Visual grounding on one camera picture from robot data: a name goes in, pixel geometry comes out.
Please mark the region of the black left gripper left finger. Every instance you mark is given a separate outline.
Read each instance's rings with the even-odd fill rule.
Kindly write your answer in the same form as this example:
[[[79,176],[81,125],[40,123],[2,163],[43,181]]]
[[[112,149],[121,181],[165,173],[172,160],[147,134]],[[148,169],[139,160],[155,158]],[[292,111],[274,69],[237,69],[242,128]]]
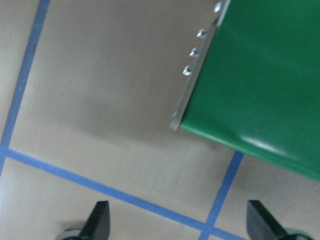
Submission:
[[[98,201],[78,238],[80,240],[108,240],[111,232],[109,202]]]

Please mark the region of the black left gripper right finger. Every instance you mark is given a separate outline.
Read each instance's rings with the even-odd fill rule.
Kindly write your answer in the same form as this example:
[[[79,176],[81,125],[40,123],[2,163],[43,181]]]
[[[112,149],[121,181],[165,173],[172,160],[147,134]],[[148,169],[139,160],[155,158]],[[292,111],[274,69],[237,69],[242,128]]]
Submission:
[[[283,240],[289,234],[259,200],[248,200],[246,231],[250,240]]]

